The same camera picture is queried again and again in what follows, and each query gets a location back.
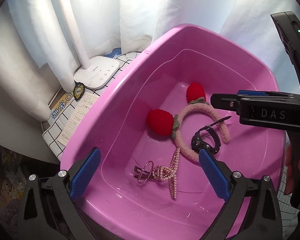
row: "pink plastic basin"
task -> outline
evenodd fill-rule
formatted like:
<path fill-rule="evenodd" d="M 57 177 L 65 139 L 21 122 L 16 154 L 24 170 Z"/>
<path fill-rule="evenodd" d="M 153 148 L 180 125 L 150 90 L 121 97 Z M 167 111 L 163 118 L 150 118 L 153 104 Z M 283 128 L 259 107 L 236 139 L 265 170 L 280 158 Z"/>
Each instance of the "pink plastic basin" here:
<path fill-rule="evenodd" d="M 143 51 L 105 90 L 83 119 L 66 147 L 61 169 L 83 158 L 93 146 L 101 150 L 101 164 L 80 208 L 104 228 L 128 240 L 198 240 L 220 211 L 217 198 L 202 168 L 182 155 L 178 194 L 172 200 L 165 182 L 138 184 L 134 166 L 170 164 L 175 145 L 151 132 L 146 116 L 160 108 L 177 114 L 186 106 L 186 88 L 202 84 L 207 100 L 213 93 L 238 90 L 277 91 L 276 80 L 255 56 L 204 28 L 183 24 Z M 222 144 L 216 158 L 248 178 L 270 175 L 279 187 L 285 134 L 280 130 L 239 124 L 239 117 L 224 110 L 231 142 Z M 200 113 L 187 116 L 182 125 L 186 143 L 201 127 L 213 121 Z M 243 203 L 229 233 L 237 233 L 249 200 Z"/>

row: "metal ring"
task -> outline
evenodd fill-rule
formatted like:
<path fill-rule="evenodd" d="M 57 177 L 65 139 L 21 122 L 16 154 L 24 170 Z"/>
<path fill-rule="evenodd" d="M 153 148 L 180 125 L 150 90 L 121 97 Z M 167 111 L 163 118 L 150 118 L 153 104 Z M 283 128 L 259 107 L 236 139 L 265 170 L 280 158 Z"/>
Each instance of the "metal ring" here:
<path fill-rule="evenodd" d="M 151 165 L 152 165 L 152 166 L 151 166 L 151 170 L 150 170 L 150 172 L 149 172 L 149 175 L 148 175 L 148 177 L 147 177 L 145 180 L 141 181 L 142 172 L 145 171 L 145 168 L 148 166 L 149 163 L 151 163 Z M 152 175 L 153 168 L 154 168 L 154 163 L 153 163 L 153 161 L 148 161 L 148 162 L 146 163 L 146 165 L 143 167 L 143 169 L 140 171 L 140 174 L 139 174 L 139 176 L 138 176 L 138 183 L 139 183 L 139 184 L 145 183 L 145 182 L 147 181 L 147 179 L 150 178 L 150 176 Z"/>

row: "human hand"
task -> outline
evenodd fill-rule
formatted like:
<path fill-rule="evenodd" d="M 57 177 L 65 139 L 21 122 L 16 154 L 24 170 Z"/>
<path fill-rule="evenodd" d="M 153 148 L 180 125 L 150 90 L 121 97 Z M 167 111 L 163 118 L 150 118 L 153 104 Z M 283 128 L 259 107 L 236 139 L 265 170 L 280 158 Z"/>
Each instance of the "human hand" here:
<path fill-rule="evenodd" d="M 294 166 L 293 166 L 291 144 L 289 144 L 289 146 L 287 147 L 287 150 L 286 150 L 285 165 L 287 166 L 287 180 L 286 180 L 286 188 L 284 190 L 284 194 L 289 195 L 292 193 L 292 191 L 294 189 L 294 178 L 293 178 Z M 300 160 L 298 163 L 298 169 L 300 171 Z"/>

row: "pink fuzzy headband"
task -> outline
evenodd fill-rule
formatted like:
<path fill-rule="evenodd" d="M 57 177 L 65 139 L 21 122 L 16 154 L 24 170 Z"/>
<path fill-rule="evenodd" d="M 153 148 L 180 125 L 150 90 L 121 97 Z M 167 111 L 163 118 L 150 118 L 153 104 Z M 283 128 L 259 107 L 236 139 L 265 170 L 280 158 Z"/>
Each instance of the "pink fuzzy headband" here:
<path fill-rule="evenodd" d="M 221 119 L 220 114 L 206 102 L 206 95 L 200 84 L 192 83 L 186 93 L 188 105 L 183 108 L 179 114 L 174 117 L 167 111 L 161 109 L 151 110 L 147 116 L 147 124 L 157 134 L 171 136 L 177 148 L 181 153 L 192 161 L 199 162 L 199 155 L 182 139 L 181 124 L 184 117 L 192 112 L 202 112 L 209 116 L 214 122 Z M 223 143 L 230 142 L 230 134 L 224 122 L 217 124 Z"/>

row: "grid patterned cloth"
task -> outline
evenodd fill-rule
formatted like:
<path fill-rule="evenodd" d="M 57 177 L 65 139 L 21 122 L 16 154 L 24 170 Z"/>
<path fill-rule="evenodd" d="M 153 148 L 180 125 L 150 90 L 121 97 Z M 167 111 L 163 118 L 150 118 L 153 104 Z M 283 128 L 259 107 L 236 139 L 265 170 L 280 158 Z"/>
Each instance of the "grid patterned cloth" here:
<path fill-rule="evenodd" d="M 92 90 L 86 88 L 85 93 L 97 94 L 100 96 L 105 89 L 109 86 L 109 84 L 124 70 L 129 66 L 129 63 L 134 60 L 139 55 L 138 52 L 130 52 L 125 55 L 121 55 L 121 49 L 114 49 L 112 53 L 106 55 L 106 57 L 115 58 L 119 61 L 120 67 L 118 71 L 113 75 L 113 77 L 108 81 L 104 87 L 97 90 Z M 79 101 L 74 100 L 73 93 L 65 93 L 63 97 L 59 100 L 57 105 L 59 107 L 51 110 L 51 115 L 48 119 L 48 123 L 50 127 L 43 132 L 43 139 L 52 150 L 52 152 L 57 156 L 59 160 L 61 160 L 63 150 L 65 146 L 60 143 L 57 138 L 61 134 L 62 129 L 65 127 L 67 121 L 69 120 L 71 114 L 74 109 L 78 105 Z"/>
<path fill-rule="evenodd" d="M 286 187 L 287 179 L 287 167 L 283 168 L 283 173 L 281 177 L 280 188 L 278 192 L 278 201 L 281 211 L 281 220 L 282 220 L 282 237 L 286 236 L 286 232 L 291 224 L 291 221 L 295 218 L 298 210 L 293 208 L 290 204 L 291 195 L 284 195 L 284 189 Z"/>

